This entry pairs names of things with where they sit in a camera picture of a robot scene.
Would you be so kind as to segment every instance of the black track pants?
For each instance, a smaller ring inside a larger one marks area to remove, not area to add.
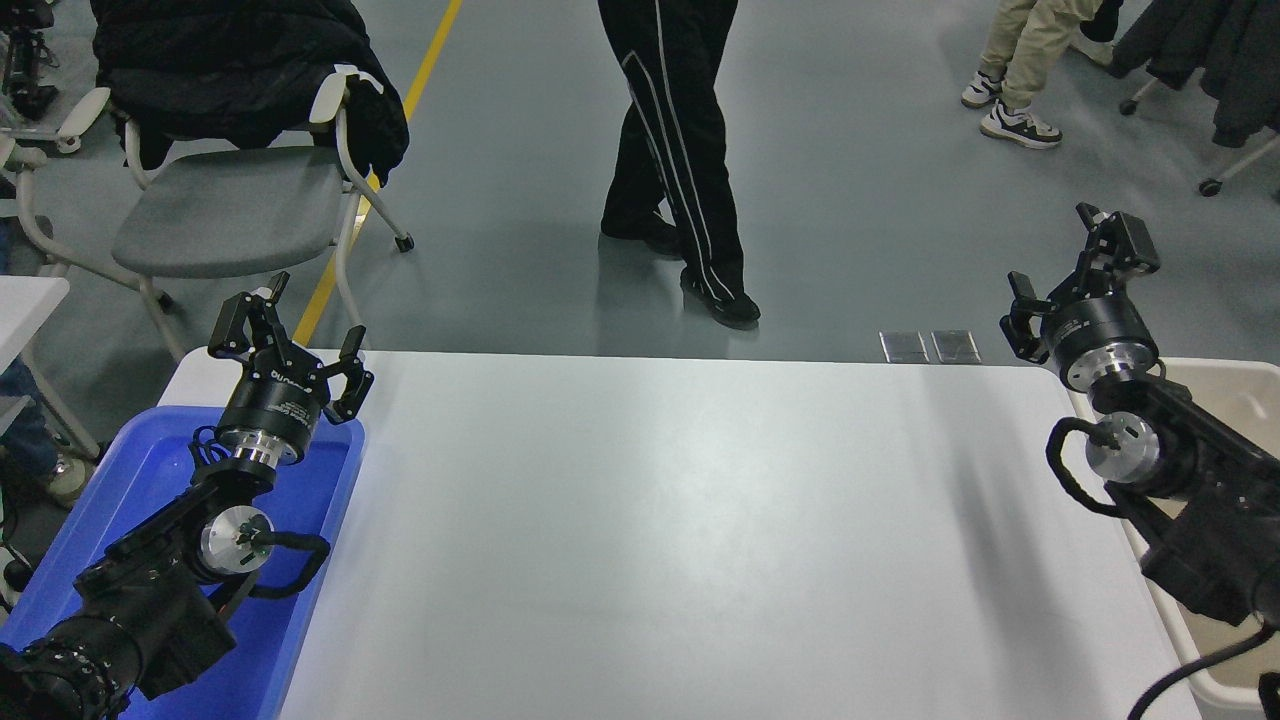
[[[599,5],[632,100],[605,220],[653,213],[666,195],[685,263],[717,300],[732,300],[742,291],[742,243],[714,83],[737,0]]]

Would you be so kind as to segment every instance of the blue plastic tray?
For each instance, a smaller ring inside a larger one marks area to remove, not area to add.
[[[81,607],[76,575],[102,550],[173,500],[191,483],[191,433],[218,423],[221,407],[154,407],[120,430],[84,496],[67,519],[23,593],[0,628],[0,642],[22,648]],[[276,529],[320,533],[338,539],[365,445],[358,421],[320,421],[306,459],[280,468],[275,489],[259,496]],[[305,553],[276,550],[261,582],[283,585],[297,577]],[[248,598],[229,623],[237,647],[195,683],[147,701],[134,692],[123,720],[273,720],[284,702],[302,650],[311,611],[324,580],[323,568],[300,594],[279,601]]]

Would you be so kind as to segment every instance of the beige plastic bin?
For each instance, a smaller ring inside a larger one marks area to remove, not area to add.
[[[1166,357],[1169,379],[1190,388],[1196,404],[1249,438],[1271,455],[1280,456],[1280,368],[1267,363]],[[1076,414],[1093,420],[1088,400],[1071,393]],[[1178,503],[1166,511],[1175,514]],[[1139,556],[1147,550],[1138,532],[1125,523],[1129,541]],[[1258,630],[1249,619],[1239,628],[1193,615],[1165,591],[1147,583],[1169,635],[1183,662],[1190,662]],[[1280,641],[1216,667],[1192,675],[1192,689],[1222,707],[1258,708],[1258,675],[1280,670]]]

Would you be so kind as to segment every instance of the white table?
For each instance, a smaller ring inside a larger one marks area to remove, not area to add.
[[[69,290],[65,278],[0,275],[0,370],[22,352]]]
[[[1120,719],[1178,665],[1046,466],[1048,372],[367,360],[283,719]],[[237,372],[193,354],[161,404]]]

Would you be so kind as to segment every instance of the gray floor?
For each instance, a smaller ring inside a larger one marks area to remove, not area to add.
[[[407,90],[444,0],[357,3]],[[1125,22],[1142,9],[1130,3]],[[1280,154],[1202,199],[1239,158],[1210,143],[1213,104],[1156,92],[1135,117],[1116,81],[1069,54],[1037,111],[1066,142],[1021,150],[978,135],[961,108],[991,0],[742,0],[719,79],[755,332],[685,307],[680,264],[599,237],[627,105],[593,3],[468,0],[412,118],[385,197],[417,238],[397,256],[371,220],[352,279],[379,348],[883,361],[879,331],[972,331],[1014,364],[997,329],[1005,273],[1044,292],[1073,268],[1089,201],[1144,218],[1164,269],[1132,296],[1166,355],[1280,363]],[[63,0],[56,32],[91,32]],[[1260,143],[1268,137],[1253,138]],[[58,236],[106,258],[137,191],[106,123],[38,176]],[[321,264],[294,272],[294,324]],[[128,292],[83,272],[42,332],[54,382],[109,437],[154,404],[170,370]],[[192,347],[220,300],[251,281],[165,282]],[[314,346],[340,341],[332,306]]]

